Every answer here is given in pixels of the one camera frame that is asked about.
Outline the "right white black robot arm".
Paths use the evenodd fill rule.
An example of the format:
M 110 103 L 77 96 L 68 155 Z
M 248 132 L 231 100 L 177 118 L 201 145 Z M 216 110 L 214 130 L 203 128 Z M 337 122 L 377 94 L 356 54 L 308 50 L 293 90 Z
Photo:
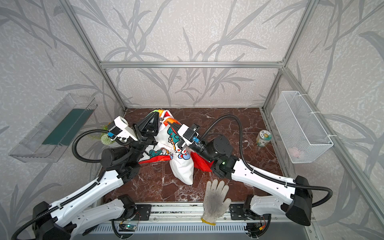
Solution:
M 268 196 L 250 196 L 246 200 L 246 211 L 251 215 L 285 214 L 291 221 L 310 226 L 312 218 L 313 193 L 304 186 L 306 178 L 294 179 L 278 176 L 247 165 L 233 155 L 233 146 L 225 136 L 218 136 L 205 143 L 195 128 L 176 123 L 170 124 L 171 132 L 177 139 L 176 145 L 189 148 L 205 161 L 212 163 L 213 173 L 220 177 L 256 187 Z

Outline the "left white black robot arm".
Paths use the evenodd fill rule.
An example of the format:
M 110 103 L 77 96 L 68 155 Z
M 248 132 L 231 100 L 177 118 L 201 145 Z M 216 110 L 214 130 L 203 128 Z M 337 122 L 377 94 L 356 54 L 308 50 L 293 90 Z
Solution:
M 127 219 L 135 214 L 135 203 L 129 196 L 119 197 L 108 204 L 90 209 L 89 206 L 109 192 L 135 178 L 147 147 L 155 146 L 159 133 L 158 112 L 149 113 L 139 123 L 129 127 L 126 120 L 117 117 L 105 133 L 119 144 L 103 150 L 98 161 L 104 172 L 95 180 L 58 201 L 41 202 L 33 209 L 33 219 L 25 224 L 32 227 L 37 240 L 71 240 L 105 221 Z

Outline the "rainbow striped child jacket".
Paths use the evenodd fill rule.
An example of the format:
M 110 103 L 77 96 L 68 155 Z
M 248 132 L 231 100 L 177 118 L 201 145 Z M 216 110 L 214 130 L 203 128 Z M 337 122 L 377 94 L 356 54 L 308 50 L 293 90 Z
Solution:
M 139 164 L 168 161 L 176 178 L 186 185 L 193 184 L 194 169 L 211 172 L 212 163 L 206 162 L 197 153 L 188 148 L 181 149 L 177 146 L 180 139 L 170 123 L 178 123 L 168 110 L 156 110 L 160 117 L 160 128 L 155 140 L 156 146 L 148 146 L 139 160 Z

